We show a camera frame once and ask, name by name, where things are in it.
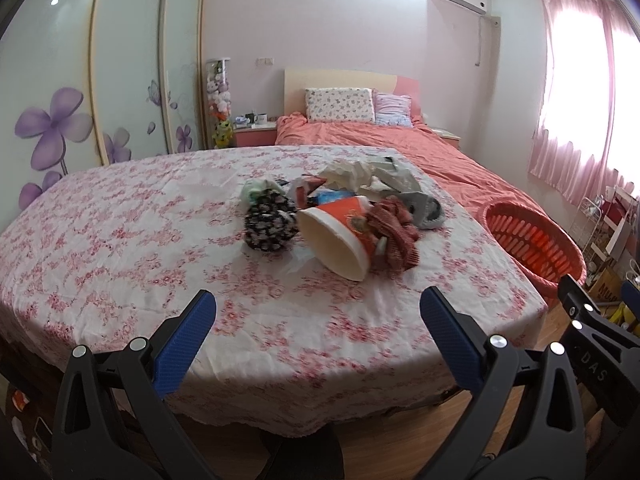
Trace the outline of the brown cardboard box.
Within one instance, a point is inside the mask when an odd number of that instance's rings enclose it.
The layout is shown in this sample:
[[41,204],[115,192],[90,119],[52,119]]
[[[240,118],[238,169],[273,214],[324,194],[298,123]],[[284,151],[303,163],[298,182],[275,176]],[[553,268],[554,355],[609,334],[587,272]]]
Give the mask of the brown cardboard box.
[[588,295],[598,304],[604,304],[605,302],[615,302],[617,304],[622,299],[621,290],[622,281],[620,277],[609,266],[606,266],[588,290]]

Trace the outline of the yellow bag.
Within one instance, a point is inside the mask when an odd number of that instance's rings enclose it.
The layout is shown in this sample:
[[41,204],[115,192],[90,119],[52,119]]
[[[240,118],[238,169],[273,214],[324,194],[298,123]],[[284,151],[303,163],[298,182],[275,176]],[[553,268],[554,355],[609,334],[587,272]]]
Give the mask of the yellow bag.
[[608,316],[608,320],[614,325],[626,330],[626,332],[636,336],[640,335],[639,319],[623,301],[612,310],[612,313]]

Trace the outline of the blue tissue pack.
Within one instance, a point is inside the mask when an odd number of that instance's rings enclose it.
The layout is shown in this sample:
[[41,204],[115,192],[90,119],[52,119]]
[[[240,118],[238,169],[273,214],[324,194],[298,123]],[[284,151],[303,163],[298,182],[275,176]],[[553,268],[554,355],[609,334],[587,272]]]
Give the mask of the blue tissue pack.
[[319,206],[337,202],[338,200],[346,200],[346,198],[354,197],[355,193],[349,190],[330,190],[322,188],[316,195],[317,204]]

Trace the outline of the orange paper noodle cup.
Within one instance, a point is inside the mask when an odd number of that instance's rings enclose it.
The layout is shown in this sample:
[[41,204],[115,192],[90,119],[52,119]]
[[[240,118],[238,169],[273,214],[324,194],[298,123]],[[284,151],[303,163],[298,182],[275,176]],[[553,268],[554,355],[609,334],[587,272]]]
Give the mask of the orange paper noodle cup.
[[316,258],[341,278],[362,282],[378,247],[367,214],[372,205],[356,195],[297,211],[300,235]]

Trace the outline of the orange plastic laundry basket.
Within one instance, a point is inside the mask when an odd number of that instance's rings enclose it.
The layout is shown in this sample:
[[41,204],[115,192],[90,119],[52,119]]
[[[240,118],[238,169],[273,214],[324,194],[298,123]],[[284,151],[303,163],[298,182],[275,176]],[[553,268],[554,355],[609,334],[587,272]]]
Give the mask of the orange plastic laundry basket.
[[545,214],[513,200],[486,204],[476,218],[518,264],[538,294],[553,308],[560,278],[568,274],[579,284],[587,276],[582,251]]

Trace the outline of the grey sock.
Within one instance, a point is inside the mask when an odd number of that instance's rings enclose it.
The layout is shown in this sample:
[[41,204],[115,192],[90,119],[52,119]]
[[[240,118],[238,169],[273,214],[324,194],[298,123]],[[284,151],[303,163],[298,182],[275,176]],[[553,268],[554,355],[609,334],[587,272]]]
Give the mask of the grey sock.
[[398,195],[412,215],[412,223],[421,231],[439,229],[445,222],[442,205],[436,198],[422,192],[405,192]]

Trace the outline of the black floral sock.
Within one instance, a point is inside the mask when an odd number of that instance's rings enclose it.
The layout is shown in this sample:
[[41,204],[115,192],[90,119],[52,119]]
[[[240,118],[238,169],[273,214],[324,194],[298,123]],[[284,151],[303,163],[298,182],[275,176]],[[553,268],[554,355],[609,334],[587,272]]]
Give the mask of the black floral sock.
[[282,252],[297,233],[295,206],[275,190],[261,192],[245,215],[244,240],[254,250]]

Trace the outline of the floral sliding wardrobe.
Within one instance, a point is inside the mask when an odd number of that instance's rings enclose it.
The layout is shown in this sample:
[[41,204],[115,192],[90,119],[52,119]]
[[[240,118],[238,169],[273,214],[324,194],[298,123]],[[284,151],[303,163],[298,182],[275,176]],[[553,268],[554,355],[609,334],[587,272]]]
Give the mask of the floral sliding wardrobe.
[[203,0],[1,0],[1,220],[72,172],[204,148]]

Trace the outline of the white red snack wrapper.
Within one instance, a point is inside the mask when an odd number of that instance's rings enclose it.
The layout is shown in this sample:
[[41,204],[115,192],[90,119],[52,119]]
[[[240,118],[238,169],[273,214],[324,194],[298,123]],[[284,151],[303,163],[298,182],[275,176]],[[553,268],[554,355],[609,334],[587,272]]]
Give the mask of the white red snack wrapper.
[[288,196],[289,200],[292,200],[297,209],[305,209],[307,208],[308,196],[325,183],[326,178],[314,176],[313,174],[303,174],[288,185],[286,196]]

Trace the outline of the floral white pillow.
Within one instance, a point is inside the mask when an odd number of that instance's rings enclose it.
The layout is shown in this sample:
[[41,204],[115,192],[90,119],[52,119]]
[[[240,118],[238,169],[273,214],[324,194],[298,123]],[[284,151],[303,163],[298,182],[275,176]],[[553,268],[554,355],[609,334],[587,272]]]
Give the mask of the floral white pillow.
[[305,105],[310,122],[375,122],[370,88],[306,88]]

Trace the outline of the red knitted cloth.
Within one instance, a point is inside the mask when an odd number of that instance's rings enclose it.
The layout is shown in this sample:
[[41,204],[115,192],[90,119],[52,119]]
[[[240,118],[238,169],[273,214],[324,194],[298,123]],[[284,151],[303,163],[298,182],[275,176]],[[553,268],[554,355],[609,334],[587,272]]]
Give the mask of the red knitted cloth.
[[387,269],[402,273],[419,264],[416,242],[420,238],[412,214],[397,196],[376,202],[366,214],[369,231],[378,240],[386,239],[384,259]]

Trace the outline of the light green towel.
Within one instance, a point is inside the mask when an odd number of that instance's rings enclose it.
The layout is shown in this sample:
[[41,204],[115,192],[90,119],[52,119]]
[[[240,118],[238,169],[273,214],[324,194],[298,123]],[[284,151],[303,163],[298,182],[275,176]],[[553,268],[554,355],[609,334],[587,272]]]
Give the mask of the light green towel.
[[284,194],[282,186],[270,179],[250,179],[247,180],[240,194],[241,204],[248,208],[253,205],[262,193],[267,191],[274,191],[279,194]]

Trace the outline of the silver foil bag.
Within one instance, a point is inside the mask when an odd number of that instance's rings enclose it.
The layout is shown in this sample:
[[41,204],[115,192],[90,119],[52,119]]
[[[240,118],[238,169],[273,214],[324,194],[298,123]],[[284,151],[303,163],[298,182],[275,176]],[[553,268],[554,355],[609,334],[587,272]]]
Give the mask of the silver foil bag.
[[412,172],[390,156],[374,156],[367,160],[372,176],[395,192],[421,192],[422,188]]

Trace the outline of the striped pink pillow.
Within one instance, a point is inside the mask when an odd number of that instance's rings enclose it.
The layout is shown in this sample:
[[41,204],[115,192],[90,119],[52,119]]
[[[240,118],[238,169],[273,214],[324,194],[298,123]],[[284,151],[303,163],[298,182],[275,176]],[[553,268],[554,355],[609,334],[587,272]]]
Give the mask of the striped pink pillow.
[[411,128],[411,98],[375,90],[372,93],[375,123],[378,126]]

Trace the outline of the beige pink headboard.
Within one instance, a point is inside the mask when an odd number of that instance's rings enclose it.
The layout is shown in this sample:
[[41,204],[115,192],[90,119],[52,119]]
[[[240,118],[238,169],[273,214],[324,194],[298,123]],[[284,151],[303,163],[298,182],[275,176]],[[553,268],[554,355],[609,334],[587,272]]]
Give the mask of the beige pink headboard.
[[396,96],[410,96],[411,117],[422,118],[419,81],[399,75],[386,75],[364,70],[284,70],[283,114],[306,114],[306,88],[371,88]]

